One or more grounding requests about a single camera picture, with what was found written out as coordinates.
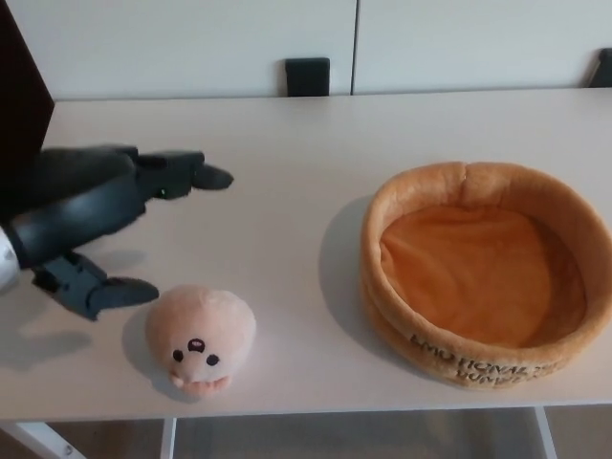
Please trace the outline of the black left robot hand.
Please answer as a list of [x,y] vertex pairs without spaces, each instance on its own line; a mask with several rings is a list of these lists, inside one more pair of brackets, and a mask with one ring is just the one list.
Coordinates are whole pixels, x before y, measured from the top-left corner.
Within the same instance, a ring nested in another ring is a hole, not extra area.
[[47,148],[1,182],[1,288],[32,271],[35,287],[90,320],[103,310],[150,302],[160,294],[154,285],[111,277],[77,248],[133,224],[152,199],[223,190],[232,182],[200,151]]

